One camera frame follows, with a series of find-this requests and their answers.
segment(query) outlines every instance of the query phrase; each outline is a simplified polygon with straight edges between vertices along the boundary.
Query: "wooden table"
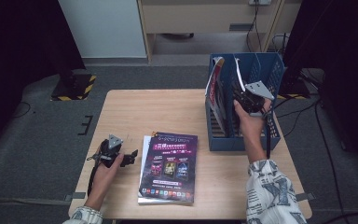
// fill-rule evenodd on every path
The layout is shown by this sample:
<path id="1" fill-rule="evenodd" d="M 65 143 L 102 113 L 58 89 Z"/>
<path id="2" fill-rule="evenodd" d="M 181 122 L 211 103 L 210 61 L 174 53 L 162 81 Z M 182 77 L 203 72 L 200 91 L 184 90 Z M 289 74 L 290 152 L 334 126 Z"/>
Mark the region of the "wooden table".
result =
<path id="1" fill-rule="evenodd" d="M 87 157 L 95 153 L 110 133 L 124 140 L 120 152 L 140 151 L 133 165 L 117 172 L 103 203 L 105 218 L 246 219 L 245 184 L 249 165 L 246 153 L 209 150 L 204 101 L 204 90 L 119 90 L 107 93 Z M 143 139 L 153 131 L 199 137 L 193 205 L 137 203 Z M 283 138 L 272 151 L 271 158 L 292 180 L 296 193 L 304 192 Z M 85 161 L 76 192 L 87 192 L 93 163 Z M 73 199 L 69 215 L 85 201 Z M 299 204 L 305 218 L 310 218 L 312 212 L 308 201 Z"/>

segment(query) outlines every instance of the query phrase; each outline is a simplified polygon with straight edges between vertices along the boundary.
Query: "person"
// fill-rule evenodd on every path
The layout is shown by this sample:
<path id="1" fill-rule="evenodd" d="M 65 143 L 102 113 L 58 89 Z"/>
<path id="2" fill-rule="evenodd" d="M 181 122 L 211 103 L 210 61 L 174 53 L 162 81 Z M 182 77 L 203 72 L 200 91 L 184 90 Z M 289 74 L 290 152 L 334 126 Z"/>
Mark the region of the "person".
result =
<path id="1" fill-rule="evenodd" d="M 271 101 L 266 99 L 264 111 L 269 112 Z M 292 182 L 279 171 L 275 161 L 269 160 L 261 145 L 260 134 L 264 120 L 252 117 L 234 100 L 240 118 L 246 153 L 249 160 L 249 179 L 246 183 L 248 224 L 307 223 L 302 215 Z"/>
<path id="2" fill-rule="evenodd" d="M 264 111 L 267 113 L 270 104 L 270 100 L 266 100 L 264 104 Z M 262 148 L 260 134 L 265 121 L 261 117 L 250 116 L 235 100 L 234 109 L 240 118 L 240 128 L 249 160 L 249 179 L 246 183 L 247 223 L 307 223 L 298 207 L 291 180 L 279 171 L 275 161 L 267 158 Z M 99 166 L 92 191 L 84 206 L 78 207 L 71 219 L 64 224 L 102 223 L 103 216 L 99 210 L 122 160 L 123 155 L 120 154 L 111 168 Z"/>
<path id="3" fill-rule="evenodd" d="M 100 212 L 116 172 L 123 162 L 124 154 L 119 153 L 110 168 L 103 163 L 98 166 L 93 179 L 92 190 L 83 206 L 78 207 L 69 220 L 63 224 L 101 224 L 103 214 Z"/>

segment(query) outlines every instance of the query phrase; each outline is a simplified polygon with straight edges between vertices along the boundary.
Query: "booklet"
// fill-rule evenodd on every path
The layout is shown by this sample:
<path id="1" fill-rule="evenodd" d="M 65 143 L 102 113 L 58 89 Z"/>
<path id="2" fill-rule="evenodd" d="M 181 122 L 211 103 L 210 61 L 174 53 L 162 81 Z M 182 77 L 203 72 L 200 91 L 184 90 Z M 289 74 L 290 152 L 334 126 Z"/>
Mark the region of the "booklet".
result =
<path id="1" fill-rule="evenodd" d="M 145 136 L 138 204 L 193 203 L 197 145 L 196 135 Z"/>
<path id="2" fill-rule="evenodd" d="M 205 89 L 205 97 L 208 105 L 213 111 L 213 115 L 219 124 L 219 127 L 225 136 L 227 133 L 227 116 L 225 110 L 225 94 L 223 93 L 223 84 L 220 80 L 220 73 L 225 59 L 223 57 L 213 58 L 213 71 Z"/>

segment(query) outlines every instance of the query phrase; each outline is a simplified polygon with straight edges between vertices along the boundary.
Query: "yellow and black tape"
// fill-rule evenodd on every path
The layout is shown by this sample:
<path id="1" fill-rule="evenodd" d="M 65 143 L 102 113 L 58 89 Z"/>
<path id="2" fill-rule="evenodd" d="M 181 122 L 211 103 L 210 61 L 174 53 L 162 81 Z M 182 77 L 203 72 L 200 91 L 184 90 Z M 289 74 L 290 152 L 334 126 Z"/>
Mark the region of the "yellow and black tape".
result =
<path id="1" fill-rule="evenodd" d="M 52 101 L 71 101 L 71 100 L 84 100 L 89 96 L 89 93 L 92 89 L 92 85 L 94 84 L 96 76 L 89 76 L 89 80 L 87 85 L 85 85 L 83 93 L 80 95 L 69 95 L 69 94 L 62 94 L 57 96 L 51 96 Z"/>

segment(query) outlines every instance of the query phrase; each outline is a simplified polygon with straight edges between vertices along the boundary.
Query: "sleeve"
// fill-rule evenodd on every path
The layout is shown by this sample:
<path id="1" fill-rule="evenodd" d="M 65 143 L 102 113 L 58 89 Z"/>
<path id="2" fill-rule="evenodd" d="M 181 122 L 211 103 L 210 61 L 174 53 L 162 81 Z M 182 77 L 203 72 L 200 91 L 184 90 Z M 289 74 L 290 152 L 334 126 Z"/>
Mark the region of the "sleeve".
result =
<path id="1" fill-rule="evenodd" d="M 102 224 L 103 214 L 87 206 L 78 207 L 63 224 Z"/>
<path id="2" fill-rule="evenodd" d="M 249 165 L 247 223 L 307 223 L 296 200 L 292 181 L 281 173 L 275 161 Z"/>

